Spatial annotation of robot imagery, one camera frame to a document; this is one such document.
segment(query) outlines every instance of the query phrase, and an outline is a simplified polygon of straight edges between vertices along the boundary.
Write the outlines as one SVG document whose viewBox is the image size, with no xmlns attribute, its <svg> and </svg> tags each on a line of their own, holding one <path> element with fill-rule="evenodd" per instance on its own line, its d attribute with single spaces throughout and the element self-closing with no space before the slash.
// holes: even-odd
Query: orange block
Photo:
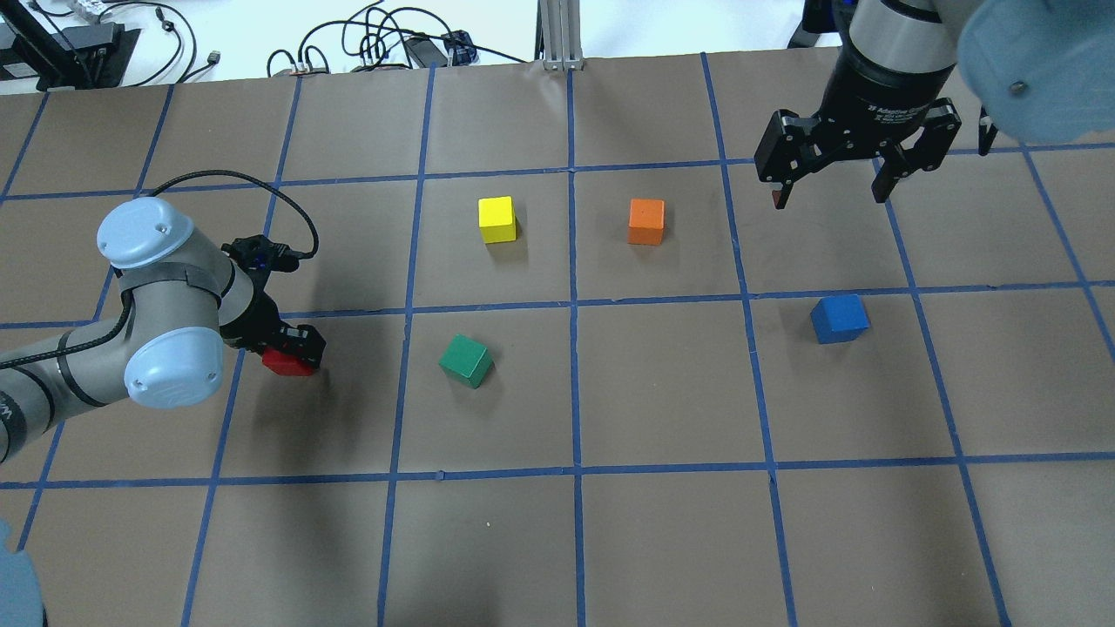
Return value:
<svg viewBox="0 0 1115 627">
<path fill-rule="evenodd" d="M 666 201 L 631 199 L 628 243 L 658 245 L 666 232 Z"/>
</svg>

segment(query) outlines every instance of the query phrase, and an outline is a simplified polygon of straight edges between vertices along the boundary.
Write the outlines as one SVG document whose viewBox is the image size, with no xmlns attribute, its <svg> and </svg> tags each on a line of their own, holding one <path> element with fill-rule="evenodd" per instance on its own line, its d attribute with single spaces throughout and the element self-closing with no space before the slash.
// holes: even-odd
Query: block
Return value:
<svg viewBox="0 0 1115 627">
<path fill-rule="evenodd" d="M 492 355 L 483 344 L 458 335 L 449 343 L 438 365 L 450 378 L 475 389 L 492 367 Z"/>
<path fill-rule="evenodd" d="M 511 203 L 511 196 L 481 199 L 479 218 L 484 243 L 515 241 L 515 208 Z"/>
<path fill-rule="evenodd" d="M 822 298 L 809 317 L 820 344 L 852 341 L 871 327 L 863 301 L 854 293 Z"/>
<path fill-rule="evenodd" d="M 631 199 L 628 243 L 658 245 L 666 232 L 666 201 Z"/>
</svg>

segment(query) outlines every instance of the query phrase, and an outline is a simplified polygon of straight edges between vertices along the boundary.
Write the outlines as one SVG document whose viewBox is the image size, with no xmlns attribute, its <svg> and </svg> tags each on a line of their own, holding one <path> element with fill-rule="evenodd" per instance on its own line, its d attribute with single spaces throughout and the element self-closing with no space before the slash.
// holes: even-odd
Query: blue block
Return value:
<svg viewBox="0 0 1115 627">
<path fill-rule="evenodd" d="M 863 301 L 854 293 L 822 298 L 809 317 L 821 344 L 852 341 L 871 327 Z"/>
</svg>

